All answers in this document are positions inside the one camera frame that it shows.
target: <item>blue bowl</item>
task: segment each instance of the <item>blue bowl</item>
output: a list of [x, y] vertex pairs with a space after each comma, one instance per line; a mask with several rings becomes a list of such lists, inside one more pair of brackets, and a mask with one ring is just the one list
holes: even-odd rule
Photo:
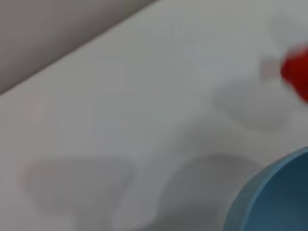
[[308, 231], [308, 147], [253, 177], [233, 202], [223, 231]]

